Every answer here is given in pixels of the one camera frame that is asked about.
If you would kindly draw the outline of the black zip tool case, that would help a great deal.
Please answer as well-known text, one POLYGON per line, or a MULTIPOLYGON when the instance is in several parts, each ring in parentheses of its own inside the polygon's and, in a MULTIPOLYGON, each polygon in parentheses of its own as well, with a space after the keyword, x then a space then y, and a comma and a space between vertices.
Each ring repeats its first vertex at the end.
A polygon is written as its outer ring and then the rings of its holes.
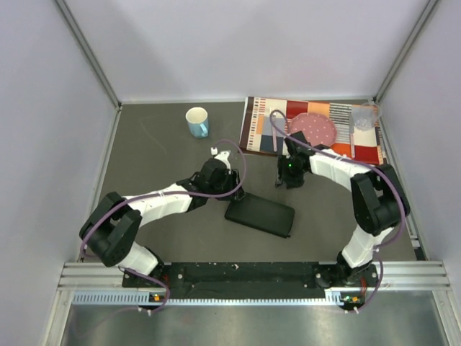
POLYGON ((295 209, 257 195, 246 193, 230 202, 225 219, 284 239, 290 237, 295 209))

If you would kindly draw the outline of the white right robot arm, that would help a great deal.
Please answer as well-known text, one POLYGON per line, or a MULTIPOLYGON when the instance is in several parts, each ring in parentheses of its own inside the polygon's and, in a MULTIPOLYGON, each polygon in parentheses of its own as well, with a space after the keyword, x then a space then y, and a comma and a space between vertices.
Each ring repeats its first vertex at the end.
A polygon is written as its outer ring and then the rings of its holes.
POLYGON ((344 285, 355 284, 385 237, 402 226, 411 209, 393 166, 354 161, 331 148, 312 147, 300 131, 285 138, 288 154, 279 156, 277 186, 298 188, 307 173, 325 177, 352 194, 357 226, 337 257, 336 276, 344 285))

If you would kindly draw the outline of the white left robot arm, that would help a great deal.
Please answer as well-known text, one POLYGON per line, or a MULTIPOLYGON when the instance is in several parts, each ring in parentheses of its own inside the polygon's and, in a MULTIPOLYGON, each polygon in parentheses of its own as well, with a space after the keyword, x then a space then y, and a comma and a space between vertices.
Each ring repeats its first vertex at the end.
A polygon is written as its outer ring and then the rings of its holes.
POLYGON ((164 264, 154 252, 135 242, 138 230, 164 217, 201 208, 209 199, 240 200, 244 191, 230 155, 230 151, 213 148, 201 170, 159 191, 126 197, 108 193, 79 232, 82 246, 106 267, 127 268, 138 272, 146 285, 159 284, 164 264))

